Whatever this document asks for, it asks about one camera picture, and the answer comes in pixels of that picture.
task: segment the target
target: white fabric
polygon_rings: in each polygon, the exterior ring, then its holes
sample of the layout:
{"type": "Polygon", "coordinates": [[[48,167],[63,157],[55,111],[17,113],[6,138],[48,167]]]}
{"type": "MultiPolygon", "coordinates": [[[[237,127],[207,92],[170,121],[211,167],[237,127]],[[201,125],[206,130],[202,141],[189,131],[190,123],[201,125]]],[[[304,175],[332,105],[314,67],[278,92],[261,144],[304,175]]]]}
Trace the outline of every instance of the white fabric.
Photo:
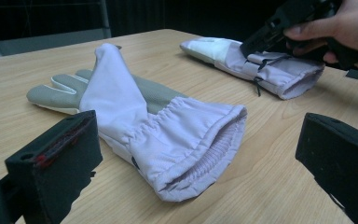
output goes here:
{"type": "Polygon", "coordinates": [[[240,45],[241,42],[234,40],[201,37],[185,41],[180,47],[233,76],[252,81],[255,77],[262,78],[258,84],[283,100],[297,97],[312,88],[324,70],[324,63],[275,52],[250,54],[246,59],[240,45]]]}
{"type": "Polygon", "coordinates": [[[99,134],[164,201],[198,196],[225,171],[244,133],[243,105],[174,98],[156,115],[145,100],[118,49],[103,44],[80,110],[96,110],[99,134]]]}

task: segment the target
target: wooden table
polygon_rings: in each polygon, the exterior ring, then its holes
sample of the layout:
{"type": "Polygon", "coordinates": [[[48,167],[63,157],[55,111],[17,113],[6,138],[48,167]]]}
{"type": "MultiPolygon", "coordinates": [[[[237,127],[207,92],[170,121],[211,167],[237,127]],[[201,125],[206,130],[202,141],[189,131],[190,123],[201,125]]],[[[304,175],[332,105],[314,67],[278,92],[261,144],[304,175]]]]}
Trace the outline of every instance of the wooden table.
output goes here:
{"type": "Polygon", "coordinates": [[[179,44],[195,35],[160,30],[0,58],[0,177],[5,158],[66,115],[30,104],[25,94],[57,74],[92,69],[103,42],[122,46],[131,72],[204,102],[241,104],[248,119],[241,148],[218,181],[198,198],[162,202],[132,165],[104,141],[97,175],[64,223],[351,223],[295,159],[307,112],[358,129],[358,80],[326,68],[316,86],[283,101],[253,83],[185,55],[179,44]]]}

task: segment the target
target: glove finger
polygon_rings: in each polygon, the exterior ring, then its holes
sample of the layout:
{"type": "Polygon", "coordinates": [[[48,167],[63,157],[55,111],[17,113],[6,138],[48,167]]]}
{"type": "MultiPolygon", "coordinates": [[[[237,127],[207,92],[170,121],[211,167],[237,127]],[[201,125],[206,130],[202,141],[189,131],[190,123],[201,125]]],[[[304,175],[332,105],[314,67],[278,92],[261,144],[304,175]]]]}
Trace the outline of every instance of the glove finger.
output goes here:
{"type": "Polygon", "coordinates": [[[82,79],[83,78],[61,74],[52,77],[51,83],[55,89],[71,92],[72,94],[78,93],[83,95],[87,88],[87,81],[82,79]]]}
{"type": "Polygon", "coordinates": [[[78,113],[79,98],[81,97],[77,94],[45,85],[34,87],[27,93],[27,99],[31,103],[66,114],[78,113]]]}
{"type": "Polygon", "coordinates": [[[156,115],[176,96],[187,97],[157,82],[133,76],[136,85],[147,102],[147,112],[156,115]]]}
{"type": "Polygon", "coordinates": [[[92,76],[92,70],[89,69],[81,69],[75,73],[75,77],[84,78],[87,83],[90,81],[91,76],[92,76]]]}

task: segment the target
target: finger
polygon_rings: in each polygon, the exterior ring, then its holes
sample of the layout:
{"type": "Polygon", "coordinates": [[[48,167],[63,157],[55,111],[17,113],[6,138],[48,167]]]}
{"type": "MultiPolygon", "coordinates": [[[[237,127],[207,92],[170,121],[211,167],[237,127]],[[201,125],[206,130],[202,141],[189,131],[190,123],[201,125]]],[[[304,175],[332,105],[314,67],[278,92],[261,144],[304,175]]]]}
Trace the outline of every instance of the finger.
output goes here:
{"type": "Polygon", "coordinates": [[[33,104],[48,108],[78,108],[79,102],[74,94],[44,85],[30,89],[27,99],[33,104]]]}
{"type": "Polygon", "coordinates": [[[67,91],[72,94],[83,94],[87,88],[87,83],[69,75],[57,75],[51,78],[51,83],[54,88],[62,91],[67,91]]]}
{"type": "Polygon", "coordinates": [[[327,63],[338,63],[337,56],[333,51],[327,51],[325,53],[324,61],[327,63]]]}
{"type": "Polygon", "coordinates": [[[76,73],[75,73],[75,76],[76,77],[82,77],[84,79],[87,80],[87,82],[89,82],[91,76],[92,76],[92,70],[89,70],[89,69],[81,69],[81,70],[78,70],[76,73]]]}
{"type": "Polygon", "coordinates": [[[337,27],[335,17],[304,22],[285,29],[283,33],[294,40],[309,40],[320,37],[334,36],[337,27]]]}
{"type": "Polygon", "coordinates": [[[296,56],[303,55],[324,45],[327,45],[324,39],[313,39],[305,46],[294,48],[293,54],[296,56]]]}

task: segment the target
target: black camera grip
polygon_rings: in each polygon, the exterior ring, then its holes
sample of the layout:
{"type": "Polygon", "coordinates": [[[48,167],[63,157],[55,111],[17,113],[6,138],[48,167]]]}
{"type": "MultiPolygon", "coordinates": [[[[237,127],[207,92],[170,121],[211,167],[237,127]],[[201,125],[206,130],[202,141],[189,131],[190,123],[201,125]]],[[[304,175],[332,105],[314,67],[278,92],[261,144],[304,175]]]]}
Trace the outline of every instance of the black camera grip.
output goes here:
{"type": "Polygon", "coordinates": [[[342,69],[349,69],[354,64],[358,63],[358,51],[355,49],[350,49],[342,44],[340,44],[334,38],[327,38],[328,47],[336,54],[339,66],[342,69]]]}

